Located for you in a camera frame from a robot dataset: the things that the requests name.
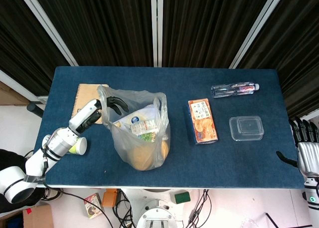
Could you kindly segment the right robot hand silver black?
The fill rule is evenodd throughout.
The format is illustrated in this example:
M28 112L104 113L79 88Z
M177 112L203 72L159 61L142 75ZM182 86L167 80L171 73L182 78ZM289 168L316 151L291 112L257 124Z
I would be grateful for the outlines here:
M319 128L313 122L295 117L289 120L297 151L297 160L292 160L280 151L276 154L286 164L299 169L305 177L319 176Z

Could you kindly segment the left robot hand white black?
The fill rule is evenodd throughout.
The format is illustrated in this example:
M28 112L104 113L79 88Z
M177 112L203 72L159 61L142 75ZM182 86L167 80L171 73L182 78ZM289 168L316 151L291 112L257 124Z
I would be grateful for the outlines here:
M128 105L121 98L114 96L107 97L107 107L112 108L118 115L121 115L122 113L118 106L120 106L123 111L129 112ZM76 135L80 135L101 118L101 111L102 105L100 100L93 99L69 120L68 127Z

